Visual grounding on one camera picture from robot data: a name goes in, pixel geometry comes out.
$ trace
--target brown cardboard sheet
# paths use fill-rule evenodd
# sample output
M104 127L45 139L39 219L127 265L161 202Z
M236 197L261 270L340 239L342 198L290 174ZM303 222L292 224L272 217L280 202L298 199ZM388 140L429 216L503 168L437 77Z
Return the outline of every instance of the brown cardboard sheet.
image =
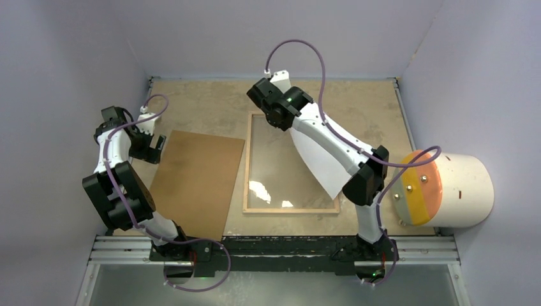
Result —
M172 131L150 192L191 237L221 240L244 140Z

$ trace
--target white paper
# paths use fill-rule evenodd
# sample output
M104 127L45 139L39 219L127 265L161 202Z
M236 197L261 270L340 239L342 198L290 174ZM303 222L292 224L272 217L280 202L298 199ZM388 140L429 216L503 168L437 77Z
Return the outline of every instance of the white paper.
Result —
M290 129L293 143L314 177L329 194L336 198L352 177L342 165L319 144L294 128Z

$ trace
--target gray wall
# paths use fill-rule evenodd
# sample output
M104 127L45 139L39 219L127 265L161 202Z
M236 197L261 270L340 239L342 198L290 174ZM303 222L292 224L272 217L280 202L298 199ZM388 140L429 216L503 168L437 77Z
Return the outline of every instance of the gray wall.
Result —
M403 75L418 147L472 154L491 174L495 203L457 230L473 305L539 305L541 265L541 3L445 1Z
M161 77L260 77L271 49L302 38L330 77L402 74L443 0L113 0L145 71ZM315 54L284 46L271 68L319 77Z
M103 231L81 187L100 110L135 110L145 73L105 0L2 1L2 305L73 305Z

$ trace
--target gray floor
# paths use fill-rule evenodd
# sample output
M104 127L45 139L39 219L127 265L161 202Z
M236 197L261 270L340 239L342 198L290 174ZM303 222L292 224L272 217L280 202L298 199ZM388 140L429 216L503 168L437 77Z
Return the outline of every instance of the gray floor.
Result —
M303 88L312 97L318 95L319 81L293 81L293 84ZM246 96L246 91L252 85L252 80L155 82L152 93L163 93L170 97L170 107L158 123L156 132L169 135L176 129L246 139L248 112L257 110ZM386 146L391 161L399 162L411 152L408 134L391 81L334 81L327 82L325 90L323 97L325 111L353 136L375 147ZM163 102L159 100L151 103L151 111L158 111L162 105ZM294 151L280 151L279 147L275 149L277 152L286 152L283 153L286 159L298 158L293 156L296 154ZM246 148L239 165L224 235L356 234L355 208L353 203L341 195L339 195L340 213L335 215L244 214L242 200L245 155ZM150 186L157 166L140 161L134 161L133 166L145 184ZM258 166L273 167L272 163ZM309 172L299 175L276 177L274 183L272 178L268 178L267 180L271 179L268 184L278 186L273 187L273 195L279 199L291 198L295 189L299 188L309 194L318 194L315 189L311 190L309 186L302 187L298 184L299 181L313 181ZM280 188L279 185L293 188ZM382 205L383 222L391 235L433 235L432 228L399 225L389 196L384 199Z

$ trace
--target transparent sheet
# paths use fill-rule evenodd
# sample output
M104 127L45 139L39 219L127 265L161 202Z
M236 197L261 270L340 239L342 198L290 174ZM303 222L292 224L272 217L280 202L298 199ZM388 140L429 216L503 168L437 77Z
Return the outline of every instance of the transparent sheet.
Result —
M338 200L310 172L289 132L273 128L260 113L250 117L244 212L337 214Z
M215 277L191 279L204 288ZM189 293L163 285L161 265L102 265L91 305L458 305L447 265L399 265L388 282L369 288L356 276L327 272L231 272L216 289Z

